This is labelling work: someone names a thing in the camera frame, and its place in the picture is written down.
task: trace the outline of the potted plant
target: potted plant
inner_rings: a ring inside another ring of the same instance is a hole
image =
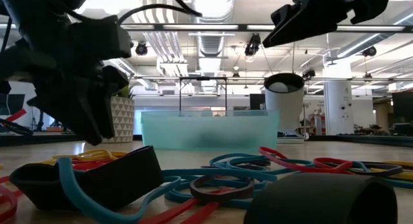
[[[135,101],[128,86],[114,94],[110,100],[115,136],[103,143],[129,143],[134,139]]]

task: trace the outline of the ceiling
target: ceiling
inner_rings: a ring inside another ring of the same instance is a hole
[[[405,10],[412,9],[413,13],[413,0],[393,0],[388,4],[387,9],[378,17],[373,20],[361,23],[363,25],[389,25],[389,21],[398,14]],[[291,0],[235,0],[234,13],[232,16],[233,23],[246,23],[246,24],[271,24],[270,15],[286,4],[291,4]],[[108,14],[103,9],[86,9],[83,15],[89,17],[104,17]],[[348,14],[348,19],[344,20],[341,24],[350,24],[350,19],[354,16],[353,13]],[[191,23],[193,18],[185,14],[174,13],[175,20],[178,23]],[[6,17],[0,16],[0,23],[5,23]],[[4,34],[4,28],[0,28],[0,38]],[[317,76],[322,76],[323,64],[322,56],[315,56],[320,52],[325,53],[328,48],[327,35],[311,37],[296,43],[291,43],[283,46],[277,46],[267,49],[261,49],[257,54],[253,62],[247,63],[245,61],[245,55],[243,54],[246,42],[250,39],[251,33],[236,32],[235,36],[225,38],[225,50],[220,66],[220,74],[231,76],[234,72],[234,67],[238,66],[240,76],[248,77],[263,77],[270,75],[270,71],[273,72],[291,72],[293,69],[297,73],[301,73],[305,68],[300,66],[312,59],[309,67],[316,70]],[[135,42],[145,41],[145,37],[141,32],[131,32],[132,40]],[[268,35],[268,32],[260,33],[261,39],[264,39]],[[194,72],[198,69],[197,65],[197,48],[196,37],[188,36],[188,32],[178,32],[179,42],[184,53],[185,59],[188,61],[188,71]],[[350,43],[353,43],[364,34],[354,33],[330,33],[328,35],[330,48],[342,48]],[[18,33],[14,30],[12,32],[12,41],[19,38]],[[388,52],[398,46],[408,43],[412,40],[411,34],[397,34],[389,39],[386,39],[375,45],[377,48],[377,56]],[[407,45],[399,50],[395,50],[389,54],[375,57],[373,60],[367,60],[364,64],[364,57],[352,56],[350,57],[352,65],[353,76],[361,77],[366,71],[371,71],[376,68],[391,65],[404,58],[411,57],[410,52],[413,52],[413,44]],[[137,56],[132,49],[133,56],[127,59],[131,65],[136,67],[142,75],[158,76],[158,72],[155,68],[157,63],[157,56],[154,51],[149,49],[149,53],[146,56]],[[395,68],[391,71],[379,75],[380,77],[392,77],[398,74],[412,71],[413,65],[403,65],[403,67]]]

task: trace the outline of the translucent plastic bin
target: translucent plastic bin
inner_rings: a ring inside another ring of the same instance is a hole
[[[163,150],[275,148],[278,121],[279,112],[272,110],[142,112],[141,116],[143,144]]]

